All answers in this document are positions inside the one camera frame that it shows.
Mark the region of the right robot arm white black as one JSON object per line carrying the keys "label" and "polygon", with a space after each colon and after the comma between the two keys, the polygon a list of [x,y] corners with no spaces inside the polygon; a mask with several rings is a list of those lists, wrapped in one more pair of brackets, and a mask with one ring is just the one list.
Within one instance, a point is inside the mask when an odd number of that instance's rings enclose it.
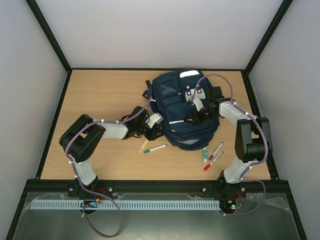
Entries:
{"label": "right robot arm white black", "polygon": [[235,158],[229,167],[221,172],[218,183],[218,191],[229,196],[235,191],[235,184],[243,182],[247,172],[264,163],[272,152],[270,122],[266,117],[258,117],[245,111],[232,96],[224,97],[220,87],[211,88],[208,96],[208,105],[204,105],[195,92],[186,98],[196,110],[185,120],[200,124],[205,120],[221,117],[236,127]]}

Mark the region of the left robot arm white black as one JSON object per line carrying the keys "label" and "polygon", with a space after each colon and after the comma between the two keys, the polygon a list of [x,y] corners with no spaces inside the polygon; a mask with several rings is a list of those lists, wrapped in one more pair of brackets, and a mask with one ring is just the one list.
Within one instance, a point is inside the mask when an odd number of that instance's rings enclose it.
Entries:
{"label": "left robot arm white black", "polygon": [[153,141],[163,135],[160,126],[163,120],[160,113],[149,114],[141,106],[116,121],[93,119],[83,114],[60,137],[59,144],[69,159],[75,178],[89,186],[97,179],[91,156],[102,139],[126,140],[144,136]]}

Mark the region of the navy blue student backpack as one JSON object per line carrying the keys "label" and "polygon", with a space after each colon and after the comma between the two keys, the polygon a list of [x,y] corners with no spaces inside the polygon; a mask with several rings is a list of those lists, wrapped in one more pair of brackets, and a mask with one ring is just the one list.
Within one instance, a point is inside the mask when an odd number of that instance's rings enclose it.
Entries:
{"label": "navy blue student backpack", "polygon": [[196,110],[187,101],[197,91],[196,96],[206,106],[209,101],[209,89],[213,87],[208,78],[198,81],[204,74],[198,69],[181,69],[166,72],[153,81],[146,80],[147,90],[142,94],[147,100],[152,98],[152,112],[163,117],[160,123],[164,136],[175,147],[184,151],[201,150],[213,139],[220,123],[214,117],[201,124],[184,122]]}

